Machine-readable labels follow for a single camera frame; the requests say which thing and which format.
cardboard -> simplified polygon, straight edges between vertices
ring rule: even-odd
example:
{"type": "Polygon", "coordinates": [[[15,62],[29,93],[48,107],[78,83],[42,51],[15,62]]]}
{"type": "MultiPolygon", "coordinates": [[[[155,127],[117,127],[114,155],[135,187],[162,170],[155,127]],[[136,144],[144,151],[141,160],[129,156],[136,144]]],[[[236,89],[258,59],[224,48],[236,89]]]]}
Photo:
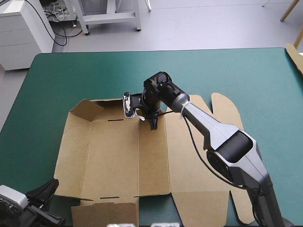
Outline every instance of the cardboard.
{"type": "MultiPolygon", "coordinates": [[[[243,129],[238,109],[227,97],[218,93],[212,94],[214,113],[209,110],[200,96],[190,96],[190,100],[220,122],[234,124],[243,129]]],[[[207,160],[206,151],[203,150],[204,137],[191,123],[189,124],[197,147],[200,148],[200,154],[204,160],[207,160]]],[[[165,125],[170,187],[183,225],[188,227],[207,223],[207,226],[224,226],[227,218],[229,191],[232,193],[239,220],[245,224],[251,223],[254,217],[247,192],[222,182],[201,163],[192,144],[188,128],[184,120],[180,119],[180,114],[167,114],[165,125]],[[208,212],[200,212],[193,218],[192,208],[203,210],[205,204],[207,204],[208,212]]]]}
{"type": "Polygon", "coordinates": [[[298,53],[293,44],[286,44],[286,51],[295,63],[298,70],[303,73],[303,56],[298,53]]]}
{"type": "Polygon", "coordinates": [[[106,227],[134,223],[139,226],[139,198],[112,198],[81,201],[71,208],[74,227],[106,227]]]}
{"type": "MultiPolygon", "coordinates": [[[[212,114],[201,97],[191,96],[191,101],[212,114]]],[[[212,102],[214,117],[243,128],[231,100],[214,93],[212,102]]],[[[137,217],[138,224],[136,206],[124,199],[172,193],[185,226],[220,227],[226,223],[229,191],[239,219],[253,221],[246,191],[221,182],[204,167],[179,116],[160,116],[158,129],[151,131],[147,121],[124,117],[122,100],[82,100],[69,112],[54,174],[60,181],[56,194],[96,200],[72,208],[74,225],[96,213],[105,221],[96,218],[92,225],[106,226],[118,220],[116,215],[125,217],[123,210],[132,210],[127,216],[137,217]]],[[[191,128],[206,159],[203,136],[191,128]]]]}

white metal frame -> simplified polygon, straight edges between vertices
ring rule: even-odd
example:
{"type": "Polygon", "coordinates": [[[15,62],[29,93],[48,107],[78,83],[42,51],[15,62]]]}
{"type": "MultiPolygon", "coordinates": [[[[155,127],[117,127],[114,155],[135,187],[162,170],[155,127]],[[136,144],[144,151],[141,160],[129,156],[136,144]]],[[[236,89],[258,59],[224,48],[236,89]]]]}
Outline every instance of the white metal frame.
{"type": "MultiPolygon", "coordinates": [[[[120,8],[121,1],[122,0],[119,0],[118,5],[116,6],[116,0],[107,0],[106,14],[85,15],[81,0],[73,0],[83,33],[87,35],[89,34],[88,25],[128,22],[134,20],[137,24],[137,31],[141,31],[140,9],[138,0],[134,0],[134,12],[118,13],[117,11],[120,8]]],[[[149,0],[145,0],[145,2],[150,11],[151,5],[149,0]]]]}

white zip tie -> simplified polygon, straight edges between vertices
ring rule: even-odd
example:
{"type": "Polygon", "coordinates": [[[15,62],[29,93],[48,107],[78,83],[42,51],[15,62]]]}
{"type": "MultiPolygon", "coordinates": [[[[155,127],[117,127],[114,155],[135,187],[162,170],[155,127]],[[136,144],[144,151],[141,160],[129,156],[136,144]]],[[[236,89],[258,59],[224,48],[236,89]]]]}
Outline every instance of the white zip tie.
{"type": "Polygon", "coordinates": [[[137,114],[137,111],[135,112],[134,115],[138,116],[138,117],[140,118],[141,121],[145,121],[145,117],[138,115],[138,114],[137,114]]]}
{"type": "Polygon", "coordinates": [[[184,109],[184,107],[185,106],[187,106],[189,103],[191,103],[190,101],[187,101],[187,103],[185,103],[183,106],[182,106],[182,109],[181,109],[181,112],[180,112],[180,119],[182,119],[183,118],[183,109],[184,109]]]}

white drawer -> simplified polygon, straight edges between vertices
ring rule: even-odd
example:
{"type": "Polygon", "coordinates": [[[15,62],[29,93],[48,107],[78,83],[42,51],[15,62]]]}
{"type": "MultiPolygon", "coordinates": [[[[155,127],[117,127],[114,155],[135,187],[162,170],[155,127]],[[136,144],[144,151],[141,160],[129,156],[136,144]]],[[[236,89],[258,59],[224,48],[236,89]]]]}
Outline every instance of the white drawer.
{"type": "Polygon", "coordinates": [[[0,46],[0,64],[5,70],[29,68],[39,53],[41,51],[37,44],[0,46]]]}
{"type": "Polygon", "coordinates": [[[0,46],[32,44],[35,42],[30,30],[0,32],[0,46]]]}
{"type": "Polygon", "coordinates": [[[0,17],[0,32],[28,29],[22,15],[0,17]]]}

wooden leg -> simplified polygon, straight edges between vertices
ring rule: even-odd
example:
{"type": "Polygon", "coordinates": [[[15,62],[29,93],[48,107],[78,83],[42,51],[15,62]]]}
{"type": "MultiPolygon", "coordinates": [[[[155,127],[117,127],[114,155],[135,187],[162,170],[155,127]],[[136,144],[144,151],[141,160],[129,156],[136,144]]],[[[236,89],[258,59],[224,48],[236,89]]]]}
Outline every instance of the wooden leg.
{"type": "Polygon", "coordinates": [[[303,38],[303,27],[301,28],[301,31],[300,31],[300,33],[298,34],[297,39],[296,39],[295,42],[294,42],[294,47],[295,47],[296,49],[298,49],[298,46],[299,46],[299,44],[300,44],[302,38],[303,38]]]}
{"type": "Polygon", "coordinates": [[[290,14],[290,12],[294,9],[294,7],[296,6],[296,4],[298,4],[299,0],[293,0],[293,2],[290,4],[290,6],[288,7],[288,9],[286,10],[285,14],[281,17],[280,21],[284,21],[286,19],[286,17],[290,14]]]}

